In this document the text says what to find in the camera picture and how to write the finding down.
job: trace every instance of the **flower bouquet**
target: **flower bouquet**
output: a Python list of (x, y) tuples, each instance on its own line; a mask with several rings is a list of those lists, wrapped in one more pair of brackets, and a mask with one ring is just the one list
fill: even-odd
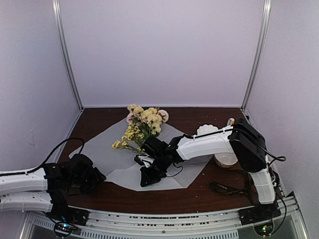
[(141, 146), (149, 136), (158, 136), (161, 124), (168, 121), (168, 113), (159, 108), (150, 107), (144, 110), (141, 106), (132, 104), (128, 107), (129, 114), (126, 121), (129, 123), (121, 141), (117, 140), (112, 148), (128, 149), (133, 152), (143, 153)]

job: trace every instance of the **white scalloped object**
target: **white scalloped object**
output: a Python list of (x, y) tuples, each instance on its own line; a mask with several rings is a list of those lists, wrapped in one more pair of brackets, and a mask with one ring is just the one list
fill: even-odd
[(211, 133), (217, 130), (218, 128), (212, 124), (204, 124), (197, 129), (197, 135)]

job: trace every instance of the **white wall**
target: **white wall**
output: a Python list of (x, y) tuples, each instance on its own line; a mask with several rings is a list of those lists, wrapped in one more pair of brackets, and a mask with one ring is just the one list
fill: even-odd
[(240, 106), (263, 4), (61, 0), (83, 105)]
[[(0, 170), (40, 164), (78, 114), (51, 0), (0, 4)], [(0, 238), (17, 237), (22, 213), (0, 213)]]
[(287, 192), (296, 193), (311, 238), (319, 235), (319, 1), (274, 0), (248, 104)]

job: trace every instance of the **dark wood surface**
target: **dark wood surface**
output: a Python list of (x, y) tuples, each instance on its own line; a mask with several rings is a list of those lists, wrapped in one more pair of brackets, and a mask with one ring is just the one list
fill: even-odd
[[(242, 118), (236, 108), (166, 108), (168, 124), (187, 134), (195, 134), (199, 126), (213, 124), (226, 126), (230, 117)], [(81, 137), (86, 142), (126, 117), (123, 108), (85, 109), (71, 137)], [(67, 161), (68, 155), (81, 146), (70, 141), (65, 146), (59, 162)], [(250, 206), (242, 195), (226, 196), (212, 192), (208, 183), (217, 181), (225, 185), (242, 188), (242, 175), (219, 168), (211, 160), (195, 181), (186, 189), (136, 192), (110, 182), (104, 182), (88, 195), (68, 197), (71, 206), (120, 213), (176, 214), (213, 212)]]

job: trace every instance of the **white paper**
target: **white paper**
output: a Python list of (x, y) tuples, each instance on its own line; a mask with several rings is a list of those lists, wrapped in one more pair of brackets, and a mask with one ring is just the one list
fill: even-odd
[[(126, 149), (112, 149), (111, 147), (116, 140), (121, 139), (127, 127), (128, 123), (126, 119), (123, 119), (89, 140), (82, 151), (93, 161), (93, 166), (97, 167), (106, 176), (108, 182), (113, 182), (134, 191), (187, 188), (211, 158), (211, 156), (202, 156), (179, 163), (177, 166), (183, 166), (181, 173), (172, 178), (162, 178), (160, 182), (142, 188), (140, 186), (141, 166), (134, 162), (136, 154)], [(183, 135), (181, 131), (166, 123), (162, 124), (161, 129), (158, 138), (166, 143), (169, 143), (176, 136)], [(79, 150), (80, 148), (72, 152), (69, 157), (72, 157)], [(167, 175), (172, 176), (179, 171), (180, 168), (171, 166), (167, 170)]]

